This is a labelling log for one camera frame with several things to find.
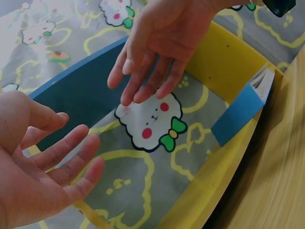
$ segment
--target cartoon print fabric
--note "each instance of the cartoon print fabric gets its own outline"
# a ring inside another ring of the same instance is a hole
[[[43,36],[51,36],[55,28],[54,22],[42,21],[22,31],[23,43],[37,44]]]
[[[131,0],[102,0],[100,8],[104,12],[107,24],[112,26],[124,25],[127,29],[130,29],[135,16],[131,5]]]
[[[152,152],[160,145],[167,152],[175,149],[178,135],[187,131],[182,115],[181,104],[174,94],[159,100],[155,93],[141,104],[119,105],[115,111],[115,116],[126,126],[134,147],[146,152]]]
[[[0,18],[0,25],[4,25],[0,28],[15,33],[12,39],[8,39],[13,41],[8,61],[0,68],[3,90],[17,89],[30,94],[78,61],[129,35],[134,18],[146,3],[147,0],[33,0],[29,6],[20,6],[12,16]],[[283,18],[276,18],[266,7],[236,6],[235,10],[219,12],[214,21],[284,71],[304,45],[304,8],[305,2],[299,1],[298,6]],[[54,23],[50,33],[45,33],[41,26],[37,29],[37,24],[48,22]],[[192,77],[183,78],[174,94],[181,103],[183,116],[170,120],[170,128],[174,131],[163,130],[163,135],[160,133],[158,141],[154,141],[158,147],[150,154],[135,149],[126,127],[113,113],[90,130],[103,139],[99,155],[109,166],[106,166],[102,183],[86,202],[116,229],[153,228],[196,174],[209,149],[213,148],[214,139],[209,132],[209,123],[214,115],[211,110],[219,109],[216,114],[221,113],[224,107],[215,105],[221,102],[215,102],[215,95],[205,93],[202,85],[196,84]],[[179,133],[184,131],[183,123],[187,124],[187,130]],[[174,150],[166,153],[173,146]],[[126,180],[130,181],[129,185],[124,184]],[[156,203],[163,203],[162,208]],[[69,208],[25,229],[62,228],[63,221],[71,229],[96,228],[79,214],[74,208]]]

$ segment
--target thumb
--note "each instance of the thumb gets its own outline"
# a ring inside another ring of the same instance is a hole
[[[135,19],[131,34],[126,43],[127,57],[122,73],[128,75],[141,66],[142,59],[147,49],[149,37],[153,31],[153,18],[148,11],[143,11]]]
[[[52,131],[63,127],[67,115],[31,100],[20,91],[0,94],[0,148],[12,154],[29,126]]]

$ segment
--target open palm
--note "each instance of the open palm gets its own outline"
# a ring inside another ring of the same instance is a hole
[[[52,170],[87,136],[88,127],[76,127],[44,152],[27,158],[23,149],[62,128],[69,117],[65,113],[56,114],[21,93],[2,94],[0,109],[3,105],[6,111],[1,112],[0,120],[0,215],[5,217],[0,217],[1,224],[15,228],[38,222],[86,197],[102,175],[101,158],[92,161],[76,184],[69,184],[91,161],[99,147],[99,137],[88,137],[77,155]]]
[[[108,86],[115,88],[124,74],[131,74],[122,105],[141,103],[157,90],[159,99],[178,84],[184,69],[206,34],[214,11],[202,0],[151,0],[137,17],[132,32],[109,75]],[[148,71],[159,57],[147,84]]]

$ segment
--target fingernail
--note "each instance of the fingernail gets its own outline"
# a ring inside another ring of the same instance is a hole
[[[123,74],[128,75],[132,70],[132,66],[133,66],[133,61],[131,59],[126,59],[123,66],[123,71],[122,71]]]
[[[60,117],[62,117],[62,118],[64,118],[64,119],[66,119],[66,121],[68,121],[69,120],[69,116],[68,116],[68,114],[67,113],[64,113],[64,112],[59,112],[59,113],[57,113]]]

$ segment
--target red dot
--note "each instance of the red dot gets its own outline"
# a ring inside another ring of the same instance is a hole
[[[148,138],[150,138],[152,136],[152,134],[153,134],[153,131],[151,130],[151,128],[146,128],[142,132],[142,137],[144,139],[148,139]]]
[[[116,13],[113,17],[114,19],[119,19],[120,18],[120,14],[119,13]]]
[[[168,109],[170,109],[170,107],[168,106],[167,103],[161,103],[160,109],[161,109],[162,111],[168,111]]]

